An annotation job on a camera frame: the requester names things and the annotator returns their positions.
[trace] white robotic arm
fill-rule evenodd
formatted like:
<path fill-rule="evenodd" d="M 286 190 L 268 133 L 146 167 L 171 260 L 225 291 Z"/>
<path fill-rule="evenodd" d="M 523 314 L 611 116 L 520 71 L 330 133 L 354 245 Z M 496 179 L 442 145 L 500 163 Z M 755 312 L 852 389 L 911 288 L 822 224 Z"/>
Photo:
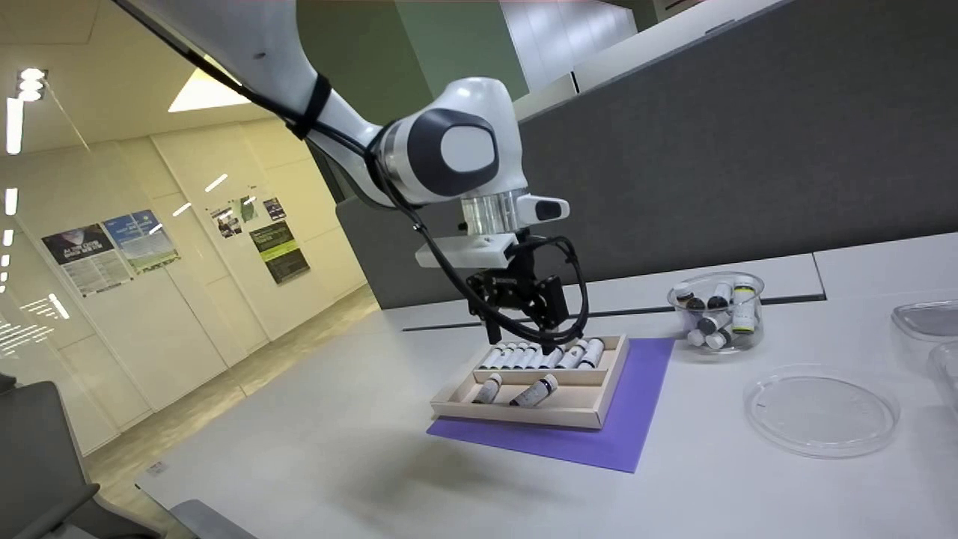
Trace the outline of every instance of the white robotic arm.
<path fill-rule="evenodd" d="M 568 342 L 583 330 L 587 296 L 580 321 L 547 336 L 520 332 L 493 309 L 520 309 L 538 330 L 559 326 L 568 318 L 559 282 L 536 278 L 532 249 L 563 245 L 575 260 L 565 240 L 530 245 L 523 234 L 530 224 L 565 218 L 568 204 L 526 193 L 518 122 L 500 80 L 451 80 L 429 107 L 375 125 L 307 64 L 295 0 L 117 0 L 117 5 L 186 61 L 279 113 L 306 145 L 334 158 L 360 194 L 405 210 L 424 240 L 415 260 L 442 266 L 485 324 L 541 345 Z M 445 200 L 461 200 L 467 234 L 430 240 L 412 206 Z M 482 273 L 463 284 L 454 270 Z"/>

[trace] gray panel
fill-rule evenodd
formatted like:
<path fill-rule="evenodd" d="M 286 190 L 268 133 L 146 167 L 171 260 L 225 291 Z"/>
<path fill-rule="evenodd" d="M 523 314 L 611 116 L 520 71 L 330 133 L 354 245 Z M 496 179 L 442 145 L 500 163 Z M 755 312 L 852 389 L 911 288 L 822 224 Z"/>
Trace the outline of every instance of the gray panel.
<path fill-rule="evenodd" d="M 955 231 L 955 25 L 958 4 L 797 0 L 526 119 L 526 178 L 571 200 L 553 231 L 590 278 Z M 364 270 L 409 260 L 399 216 L 351 218 Z M 382 305 L 441 291 L 412 263 L 369 282 Z"/>

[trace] wooden block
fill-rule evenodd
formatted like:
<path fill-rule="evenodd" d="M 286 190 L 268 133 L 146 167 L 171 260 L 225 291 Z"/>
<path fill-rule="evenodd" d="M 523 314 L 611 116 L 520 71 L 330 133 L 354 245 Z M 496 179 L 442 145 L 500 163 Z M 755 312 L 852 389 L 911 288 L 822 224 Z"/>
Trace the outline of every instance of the wooden block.
<path fill-rule="evenodd" d="M 595 369 L 479 369 L 491 353 L 491 348 L 485 348 L 461 378 L 436 393 L 430 407 L 436 416 L 454 420 L 601 429 L 604 410 L 619 384 L 626 348 L 628 338 L 601 336 L 601 360 Z M 496 401 L 473 404 L 482 380 L 491 371 L 502 378 Z M 541 374 L 553 374 L 559 380 L 559 389 L 538 407 L 509 407 L 509 401 Z"/>

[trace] white table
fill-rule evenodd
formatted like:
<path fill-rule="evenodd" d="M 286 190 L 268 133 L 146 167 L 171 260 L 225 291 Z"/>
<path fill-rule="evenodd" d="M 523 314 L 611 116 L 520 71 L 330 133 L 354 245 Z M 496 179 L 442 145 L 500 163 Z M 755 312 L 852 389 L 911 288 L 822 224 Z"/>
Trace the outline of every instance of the white table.
<path fill-rule="evenodd" d="M 828 300 L 762 309 L 767 342 L 755 356 L 702 365 L 674 353 L 631 477 L 429 438 L 429 399 L 485 332 L 402 332 L 429 321 L 429 309 L 405 309 L 313 350 L 164 456 L 140 489 L 161 505 L 204 501 L 261 539 L 958 537 L 958 422 L 934 384 L 897 360 L 890 326 L 897 302 L 958 296 L 951 251 L 958 236 L 813 254 Z M 590 332 L 665 326 L 671 314 L 599 318 Z M 894 395 L 894 443 L 822 462 L 758 438 L 741 414 L 744 386 L 794 365 Z"/>

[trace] ceiling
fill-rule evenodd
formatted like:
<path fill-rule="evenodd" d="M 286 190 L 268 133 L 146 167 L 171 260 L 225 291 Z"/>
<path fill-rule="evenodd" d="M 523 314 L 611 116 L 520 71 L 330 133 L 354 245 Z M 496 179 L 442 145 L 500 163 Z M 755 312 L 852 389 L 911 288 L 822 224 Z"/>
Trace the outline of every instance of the ceiling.
<path fill-rule="evenodd" d="M 24 65 L 47 68 L 24 154 L 268 116 L 252 104 L 167 113 L 191 65 L 111 0 L 0 0 L 3 95 Z"/>

